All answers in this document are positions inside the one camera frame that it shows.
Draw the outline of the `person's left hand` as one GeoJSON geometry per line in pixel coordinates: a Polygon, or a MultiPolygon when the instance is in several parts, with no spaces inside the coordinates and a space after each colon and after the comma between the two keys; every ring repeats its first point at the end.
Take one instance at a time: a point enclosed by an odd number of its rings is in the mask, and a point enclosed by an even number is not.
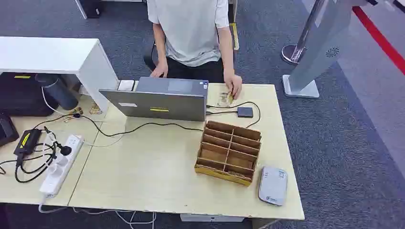
{"type": "Polygon", "coordinates": [[[224,83],[234,99],[237,99],[242,91],[242,78],[236,75],[233,69],[224,70],[224,83]]]}

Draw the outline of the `person's right hand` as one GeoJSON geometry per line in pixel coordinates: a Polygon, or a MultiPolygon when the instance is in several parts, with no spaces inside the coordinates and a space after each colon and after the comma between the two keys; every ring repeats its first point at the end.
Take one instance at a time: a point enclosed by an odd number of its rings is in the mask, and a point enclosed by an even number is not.
{"type": "Polygon", "coordinates": [[[153,78],[167,78],[168,75],[168,64],[166,61],[159,61],[155,69],[150,74],[153,78]]]}

